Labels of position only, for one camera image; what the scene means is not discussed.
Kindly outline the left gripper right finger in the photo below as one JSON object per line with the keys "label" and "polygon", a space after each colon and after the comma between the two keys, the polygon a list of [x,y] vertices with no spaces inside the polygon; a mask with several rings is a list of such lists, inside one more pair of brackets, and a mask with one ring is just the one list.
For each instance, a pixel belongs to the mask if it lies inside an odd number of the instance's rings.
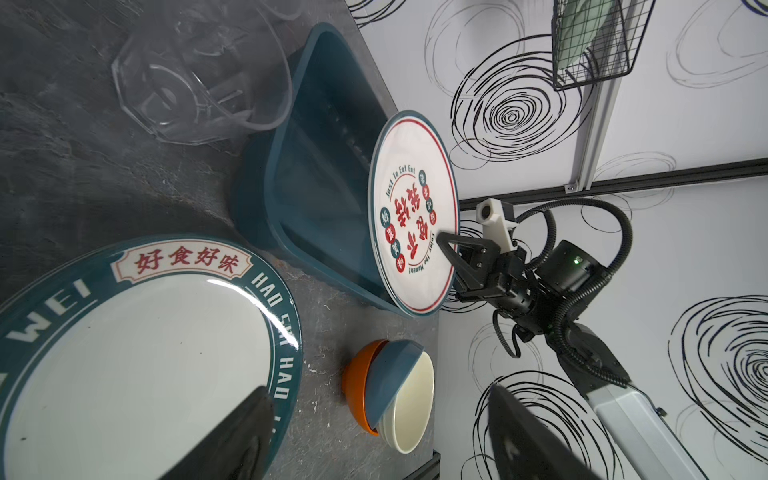
{"label": "left gripper right finger", "polygon": [[598,479],[509,391],[490,389],[489,434],[500,479]]}

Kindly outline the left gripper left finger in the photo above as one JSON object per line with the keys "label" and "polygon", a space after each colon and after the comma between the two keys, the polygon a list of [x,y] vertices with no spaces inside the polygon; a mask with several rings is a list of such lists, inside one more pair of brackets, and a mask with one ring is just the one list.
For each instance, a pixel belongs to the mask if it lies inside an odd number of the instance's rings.
{"label": "left gripper left finger", "polygon": [[261,479],[267,469],[274,426],[268,390],[257,387],[165,479]]}

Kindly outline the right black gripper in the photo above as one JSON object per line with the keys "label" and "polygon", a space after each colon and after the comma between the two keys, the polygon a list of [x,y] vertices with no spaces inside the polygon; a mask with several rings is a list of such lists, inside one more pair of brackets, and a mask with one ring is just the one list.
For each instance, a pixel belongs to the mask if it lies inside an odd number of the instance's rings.
{"label": "right black gripper", "polygon": [[485,302],[530,333],[552,322],[557,298],[525,270],[523,251],[501,253],[492,240],[448,232],[437,235],[437,245],[456,273],[447,303]]}

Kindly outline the white plate red characters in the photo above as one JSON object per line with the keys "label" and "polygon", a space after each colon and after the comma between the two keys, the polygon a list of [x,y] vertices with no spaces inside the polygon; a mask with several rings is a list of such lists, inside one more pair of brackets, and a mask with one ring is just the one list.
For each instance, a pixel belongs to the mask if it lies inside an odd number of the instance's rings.
{"label": "white plate red characters", "polygon": [[457,234],[458,189],[448,151],[422,114],[391,117],[374,148],[367,193],[373,255],[381,281],[403,314],[437,313],[455,269],[437,237]]}

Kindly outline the teal rim hao wei plate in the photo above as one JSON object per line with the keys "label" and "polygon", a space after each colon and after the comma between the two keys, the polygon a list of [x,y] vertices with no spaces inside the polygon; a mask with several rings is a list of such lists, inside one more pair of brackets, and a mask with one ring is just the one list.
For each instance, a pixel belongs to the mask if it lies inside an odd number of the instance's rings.
{"label": "teal rim hao wei plate", "polygon": [[270,466],[299,393],[292,293],[258,254],[199,235],[81,256],[1,307],[1,475],[158,479],[250,394]]}

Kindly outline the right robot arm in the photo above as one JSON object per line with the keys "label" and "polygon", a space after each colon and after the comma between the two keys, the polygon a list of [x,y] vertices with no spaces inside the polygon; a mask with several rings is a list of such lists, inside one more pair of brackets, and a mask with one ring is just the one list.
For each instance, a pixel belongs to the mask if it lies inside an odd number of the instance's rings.
{"label": "right robot arm", "polygon": [[702,479],[702,469],[612,351],[594,332],[575,323],[631,250],[631,224],[621,212],[616,217],[622,240],[606,267],[583,250],[557,242],[553,226],[544,250],[532,262],[516,251],[507,225],[501,227],[499,242],[440,233],[437,244],[454,267],[458,300],[493,306],[494,326],[499,317],[515,321],[509,337],[498,337],[514,358],[520,355],[520,342],[545,336],[574,387],[642,478]]}

